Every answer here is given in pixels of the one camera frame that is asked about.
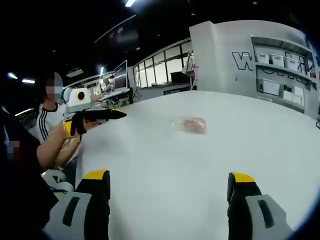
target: person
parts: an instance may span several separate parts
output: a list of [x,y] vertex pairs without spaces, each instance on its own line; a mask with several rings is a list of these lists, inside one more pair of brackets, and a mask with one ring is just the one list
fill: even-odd
[[[44,79],[37,82],[38,99],[40,100],[39,114],[36,120],[36,132],[40,143],[44,143],[50,132],[65,118],[66,104],[58,100],[63,90],[62,80],[57,79],[57,73],[49,71]],[[96,127],[98,122],[91,122]],[[56,157],[54,169],[61,170],[66,180],[75,185],[78,149],[81,135],[73,139],[66,139],[61,151]]]
[[[60,122],[40,144],[3,107],[0,107],[0,120],[0,136],[4,143],[0,151],[1,166],[4,169],[1,174],[1,196],[2,206],[5,206],[1,215],[7,226],[19,226],[18,230],[2,229],[10,231],[12,239],[30,235],[46,239],[41,229],[49,221],[50,210],[58,200],[41,174],[56,164],[61,148],[71,137],[66,133],[64,123]],[[95,122],[84,119],[82,124],[85,131],[95,126]]]

